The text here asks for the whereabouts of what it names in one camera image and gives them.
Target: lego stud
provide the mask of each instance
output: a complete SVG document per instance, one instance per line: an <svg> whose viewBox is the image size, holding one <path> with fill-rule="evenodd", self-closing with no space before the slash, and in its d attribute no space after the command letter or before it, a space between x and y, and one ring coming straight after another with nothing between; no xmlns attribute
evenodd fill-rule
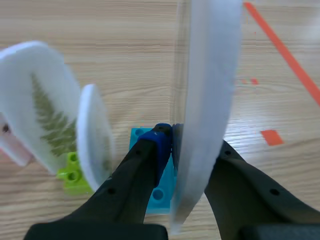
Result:
<svg viewBox="0 0 320 240"><path fill-rule="evenodd" d="M152 196L154 200L161 201L164 198L164 191L160 188L153 190Z"/></svg>
<svg viewBox="0 0 320 240"><path fill-rule="evenodd" d="M144 134L144 131L142 129L138 128L137 130L135 130L135 135L137 135L138 137L142 134Z"/></svg>
<svg viewBox="0 0 320 240"><path fill-rule="evenodd" d="M80 173L78 171L72 171L67 174L69 182L76 182L80 179Z"/></svg>

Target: wooden table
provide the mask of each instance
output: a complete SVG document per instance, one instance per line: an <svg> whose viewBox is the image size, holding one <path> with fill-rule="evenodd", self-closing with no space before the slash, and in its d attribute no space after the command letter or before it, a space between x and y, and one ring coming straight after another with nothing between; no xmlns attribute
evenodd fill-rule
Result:
<svg viewBox="0 0 320 240"><path fill-rule="evenodd" d="M320 4L260 0L257 9L320 86ZM170 119L176 0L2 0L0 48L41 40L65 56L81 85L96 83L116 139L114 168L129 130ZM258 167L320 210L320 107L254 19L243 12L242 53L226 140ZM258 84L251 84L256 78ZM260 131L284 144L268 146ZM31 224L62 217L89 196L70 197L38 163L0 158L0 239L22 239ZM168 216L147 216L168 227ZM205 196L170 239L219 239Z"/></svg>

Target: orange tape line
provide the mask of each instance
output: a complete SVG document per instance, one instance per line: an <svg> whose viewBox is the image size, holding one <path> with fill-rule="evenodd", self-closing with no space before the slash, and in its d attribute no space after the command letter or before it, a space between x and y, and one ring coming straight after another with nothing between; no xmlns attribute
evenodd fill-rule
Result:
<svg viewBox="0 0 320 240"><path fill-rule="evenodd" d="M261 134L269 146L276 146L284 143L276 130L264 130L261 131Z"/></svg>
<svg viewBox="0 0 320 240"><path fill-rule="evenodd" d="M252 85L258 85L259 84L259 82L258 82L258 80L256 78L252 78L251 79L251 83L252 83Z"/></svg>
<svg viewBox="0 0 320 240"><path fill-rule="evenodd" d="M284 60L288 63L289 67L304 85L305 89L309 92L309 94L313 97L316 103L320 106L320 90L318 86L314 83L314 81L309 77L306 71L300 66L298 61L294 58L285 44L280 40L280 38L276 35L276 33L272 30L272 28L268 25L268 23L264 20L264 18L260 15L257 9L250 2L244 3L245 8L254 18L254 20L259 24L265 34L269 37L271 42L277 48L278 52L282 55Z"/></svg>

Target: fern leaf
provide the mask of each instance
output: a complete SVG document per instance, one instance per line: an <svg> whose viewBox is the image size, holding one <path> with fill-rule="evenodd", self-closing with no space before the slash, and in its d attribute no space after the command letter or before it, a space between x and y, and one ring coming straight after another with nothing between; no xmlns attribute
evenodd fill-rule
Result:
<svg viewBox="0 0 320 240"><path fill-rule="evenodd" d="M41 136L51 146L51 153L59 157L76 149L76 120L68 124L68 117L62 111L56 112L55 107L43 90L37 76L31 73L32 99L36 121L46 132Z"/></svg>

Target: black screw hole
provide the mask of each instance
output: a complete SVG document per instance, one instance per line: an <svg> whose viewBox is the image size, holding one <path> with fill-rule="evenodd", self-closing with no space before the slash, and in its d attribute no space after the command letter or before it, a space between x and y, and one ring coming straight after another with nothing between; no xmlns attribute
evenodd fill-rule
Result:
<svg viewBox="0 0 320 240"><path fill-rule="evenodd" d="M116 189L114 189L113 187L108 189L108 194L115 194L116 193Z"/></svg>
<svg viewBox="0 0 320 240"><path fill-rule="evenodd" d="M280 192L277 189L270 189L270 193L275 196L279 196Z"/></svg>
<svg viewBox="0 0 320 240"><path fill-rule="evenodd" d="M2 128L2 132L7 133L9 131L10 131L9 125L8 124L4 125Z"/></svg>

